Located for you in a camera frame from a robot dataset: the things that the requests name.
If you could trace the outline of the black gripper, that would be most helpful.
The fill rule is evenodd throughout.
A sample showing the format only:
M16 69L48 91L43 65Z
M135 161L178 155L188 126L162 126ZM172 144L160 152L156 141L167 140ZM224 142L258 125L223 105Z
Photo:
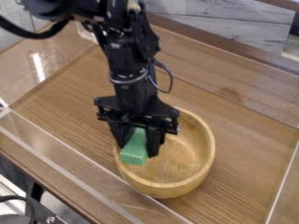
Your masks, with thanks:
M108 123L118 146L123 148L136 128L146 129L146 149L148 157L159 155L167 134L178 134L179 110L164 103L148 80L135 84L115 84L116 94L95 99L98 118Z

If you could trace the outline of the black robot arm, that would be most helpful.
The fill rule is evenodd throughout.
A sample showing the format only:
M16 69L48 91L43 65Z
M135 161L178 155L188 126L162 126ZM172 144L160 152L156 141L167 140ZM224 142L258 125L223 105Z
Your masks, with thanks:
M136 130L144 131L144 149L159 155L166 136L179 132L179 110L159 93L155 69L167 68L155 55L159 36L150 25L143 0L18 0L39 19L52 22L50 30L32 32L0 16L0 28L26 39L54 37L71 21L94 33L107 57L112 96L95 99L98 119L107 122L119 147L126 147Z

